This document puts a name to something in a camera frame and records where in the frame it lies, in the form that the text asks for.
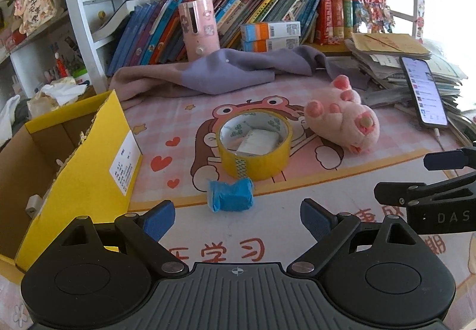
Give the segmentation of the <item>yellow cardboard box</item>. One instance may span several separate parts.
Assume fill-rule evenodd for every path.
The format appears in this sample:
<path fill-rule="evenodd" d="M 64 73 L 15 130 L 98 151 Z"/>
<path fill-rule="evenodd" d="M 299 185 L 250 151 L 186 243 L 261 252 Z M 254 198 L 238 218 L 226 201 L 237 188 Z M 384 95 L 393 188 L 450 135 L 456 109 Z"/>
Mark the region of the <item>yellow cardboard box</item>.
<path fill-rule="evenodd" d="M 23 125 L 1 150 L 1 280 L 19 283 L 76 216 L 103 223 L 126 213 L 141 161 L 114 91 Z M 31 219 L 33 195 L 44 203 Z"/>

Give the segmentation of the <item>pink plush pig toy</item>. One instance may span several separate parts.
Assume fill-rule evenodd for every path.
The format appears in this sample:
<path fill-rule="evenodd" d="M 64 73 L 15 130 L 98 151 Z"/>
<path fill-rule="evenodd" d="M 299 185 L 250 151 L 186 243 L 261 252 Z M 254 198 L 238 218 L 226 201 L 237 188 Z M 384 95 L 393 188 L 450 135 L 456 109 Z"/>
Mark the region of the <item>pink plush pig toy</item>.
<path fill-rule="evenodd" d="M 318 89 L 304 107 L 304 117 L 318 136 L 356 155 L 372 148 L 380 137 L 376 113 L 362 104 L 346 75 Z"/>

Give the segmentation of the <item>white charger plug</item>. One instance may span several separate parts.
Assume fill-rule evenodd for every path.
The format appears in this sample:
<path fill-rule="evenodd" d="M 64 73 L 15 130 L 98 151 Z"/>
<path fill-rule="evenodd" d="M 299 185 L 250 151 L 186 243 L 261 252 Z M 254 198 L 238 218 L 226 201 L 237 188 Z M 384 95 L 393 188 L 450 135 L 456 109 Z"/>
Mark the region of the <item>white charger plug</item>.
<path fill-rule="evenodd" d="M 42 210 L 44 200 L 39 195 L 33 195 L 28 199 L 26 203 L 25 212 L 31 218 L 34 219 Z"/>

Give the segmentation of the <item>orange blue box lower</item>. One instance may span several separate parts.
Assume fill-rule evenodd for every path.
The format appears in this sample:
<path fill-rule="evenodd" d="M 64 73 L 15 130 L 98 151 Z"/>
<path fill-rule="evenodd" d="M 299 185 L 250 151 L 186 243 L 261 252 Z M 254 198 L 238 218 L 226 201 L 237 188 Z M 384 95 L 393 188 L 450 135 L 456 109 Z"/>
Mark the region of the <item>orange blue box lower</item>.
<path fill-rule="evenodd" d="M 298 47 L 299 37 L 286 37 L 276 39 L 262 39 L 257 41 L 242 41 L 241 47 L 247 52 L 268 52 L 279 49 L 293 49 Z"/>

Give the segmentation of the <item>yellow tape roll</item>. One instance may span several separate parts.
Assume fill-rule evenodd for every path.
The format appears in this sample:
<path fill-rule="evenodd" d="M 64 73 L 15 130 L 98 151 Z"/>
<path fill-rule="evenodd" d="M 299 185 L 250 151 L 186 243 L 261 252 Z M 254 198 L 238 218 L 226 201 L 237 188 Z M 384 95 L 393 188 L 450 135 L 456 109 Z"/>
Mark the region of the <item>yellow tape roll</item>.
<path fill-rule="evenodd" d="M 274 111 L 238 113 L 215 134 L 221 165 L 235 179 L 271 179 L 289 163 L 292 134 L 287 119 Z"/>

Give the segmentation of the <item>black smartphone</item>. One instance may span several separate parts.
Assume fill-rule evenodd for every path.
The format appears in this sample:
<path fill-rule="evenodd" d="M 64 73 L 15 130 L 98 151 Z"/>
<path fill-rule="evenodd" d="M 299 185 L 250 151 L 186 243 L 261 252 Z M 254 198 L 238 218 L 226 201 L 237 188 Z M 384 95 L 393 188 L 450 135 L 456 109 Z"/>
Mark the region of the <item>black smartphone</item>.
<path fill-rule="evenodd" d="M 447 128 L 444 105 L 428 64 L 409 57 L 401 57 L 399 62 L 415 102 L 419 124 L 430 129 Z"/>

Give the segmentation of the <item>crumpled white paper bag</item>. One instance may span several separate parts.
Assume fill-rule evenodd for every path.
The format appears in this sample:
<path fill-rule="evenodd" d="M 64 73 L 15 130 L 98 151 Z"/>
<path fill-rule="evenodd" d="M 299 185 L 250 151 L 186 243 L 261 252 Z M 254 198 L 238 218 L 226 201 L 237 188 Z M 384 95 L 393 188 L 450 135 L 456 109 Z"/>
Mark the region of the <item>crumpled white paper bag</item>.
<path fill-rule="evenodd" d="M 60 80 L 53 80 L 44 85 L 40 91 L 27 102 L 31 119 L 43 116 L 65 105 L 75 103 L 87 89 L 85 84 L 77 84 L 69 76 Z"/>

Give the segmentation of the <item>pink cylinder device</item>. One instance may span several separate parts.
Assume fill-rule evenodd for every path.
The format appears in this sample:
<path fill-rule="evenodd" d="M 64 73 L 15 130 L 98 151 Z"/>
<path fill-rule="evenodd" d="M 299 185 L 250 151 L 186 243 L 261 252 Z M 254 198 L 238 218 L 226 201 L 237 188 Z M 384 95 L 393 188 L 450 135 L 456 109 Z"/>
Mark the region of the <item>pink cylinder device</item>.
<path fill-rule="evenodd" d="M 189 62 L 220 49 L 212 0 L 183 2 L 178 11 Z"/>

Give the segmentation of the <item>orange blue box upper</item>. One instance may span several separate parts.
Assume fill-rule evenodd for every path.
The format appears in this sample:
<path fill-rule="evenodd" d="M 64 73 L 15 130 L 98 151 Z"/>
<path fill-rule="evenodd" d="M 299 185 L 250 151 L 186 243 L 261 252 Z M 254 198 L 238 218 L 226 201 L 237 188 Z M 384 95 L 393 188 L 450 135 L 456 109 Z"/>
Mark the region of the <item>orange blue box upper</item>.
<path fill-rule="evenodd" d="M 300 37 L 300 22 L 258 22 L 247 23 L 240 27 L 241 39 L 254 42 L 267 39 Z"/>

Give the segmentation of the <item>brown paper envelope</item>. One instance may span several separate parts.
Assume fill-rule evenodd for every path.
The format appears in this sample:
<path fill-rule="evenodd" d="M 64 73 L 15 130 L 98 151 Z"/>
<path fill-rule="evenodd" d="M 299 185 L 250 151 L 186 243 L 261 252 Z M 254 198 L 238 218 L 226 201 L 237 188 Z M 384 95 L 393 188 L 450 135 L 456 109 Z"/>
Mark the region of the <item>brown paper envelope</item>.
<path fill-rule="evenodd" d="M 353 33 L 355 48 L 367 54 L 429 58 L 431 52 L 409 34 Z"/>

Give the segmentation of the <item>purple cloth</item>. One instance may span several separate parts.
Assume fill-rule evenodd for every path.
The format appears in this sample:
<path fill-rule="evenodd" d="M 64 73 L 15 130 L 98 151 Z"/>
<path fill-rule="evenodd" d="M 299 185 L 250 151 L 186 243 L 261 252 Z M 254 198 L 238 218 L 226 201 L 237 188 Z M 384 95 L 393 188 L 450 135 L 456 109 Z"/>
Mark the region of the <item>purple cloth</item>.
<path fill-rule="evenodd" d="M 148 97 L 218 96 L 273 82 L 279 75 L 312 76 L 319 71 L 332 80 L 346 75 L 355 88 L 365 88 L 369 81 L 310 46 L 262 53 L 223 48 L 194 62 L 122 67 L 109 88 L 122 107 L 130 109 Z"/>

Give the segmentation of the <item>blue roll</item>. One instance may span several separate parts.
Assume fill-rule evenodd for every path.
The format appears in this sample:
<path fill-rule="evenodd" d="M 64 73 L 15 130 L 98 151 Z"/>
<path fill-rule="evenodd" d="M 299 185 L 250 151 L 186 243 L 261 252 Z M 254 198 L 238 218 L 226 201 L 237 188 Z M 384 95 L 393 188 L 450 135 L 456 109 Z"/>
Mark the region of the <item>blue roll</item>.
<path fill-rule="evenodd" d="M 207 205 L 214 213 L 243 212 L 253 207 L 253 182 L 249 178 L 234 183 L 210 181 Z"/>

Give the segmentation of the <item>pink cartoon desk mat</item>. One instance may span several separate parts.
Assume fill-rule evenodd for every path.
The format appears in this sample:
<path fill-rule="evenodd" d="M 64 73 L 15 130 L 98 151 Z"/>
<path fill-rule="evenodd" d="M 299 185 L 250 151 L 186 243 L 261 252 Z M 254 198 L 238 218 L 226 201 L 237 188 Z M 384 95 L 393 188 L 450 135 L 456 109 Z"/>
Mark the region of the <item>pink cartoon desk mat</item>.
<path fill-rule="evenodd" d="M 142 213 L 171 200 L 176 219 L 161 245 L 188 265 L 290 264 L 313 244 L 299 218 L 306 198 L 365 222 L 404 216 L 400 207 L 379 204 L 374 186 L 381 181 L 445 180 L 444 171 L 426 170 L 423 158 L 429 152 L 458 148 L 457 138 L 450 130 L 434 133 L 421 128 L 407 112 L 379 108 L 378 142 L 355 155 L 323 141 L 304 121 L 304 106 L 328 83 L 320 76 L 279 76 L 271 83 L 219 96 L 148 97 L 122 108 L 142 154 L 127 211 Z M 214 213 L 207 205 L 209 182 L 232 182 L 221 165 L 215 134 L 231 117 L 255 109 L 274 111 L 292 126 L 289 163 L 273 178 L 254 183 L 249 210 Z M 3 329 L 31 326 L 20 281 L 1 280 Z"/>

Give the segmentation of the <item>orange blue box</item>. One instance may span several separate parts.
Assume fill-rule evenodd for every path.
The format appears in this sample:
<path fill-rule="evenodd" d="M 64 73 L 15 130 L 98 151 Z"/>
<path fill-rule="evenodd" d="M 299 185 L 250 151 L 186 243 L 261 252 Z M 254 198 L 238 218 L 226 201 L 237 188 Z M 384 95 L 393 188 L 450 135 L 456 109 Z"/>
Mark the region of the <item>orange blue box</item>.
<path fill-rule="evenodd" d="M 240 27 L 241 39 L 254 42 L 267 39 L 300 37 L 300 22 L 258 22 L 247 23 Z"/>
<path fill-rule="evenodd" d="M 257 41 L 242 41 L 241 47 L 247 52 L 268 52 L 279 49 L 293 49 L 298 47 L 299 37 L 286 37 L 276 39 L 262 39 Z"/>

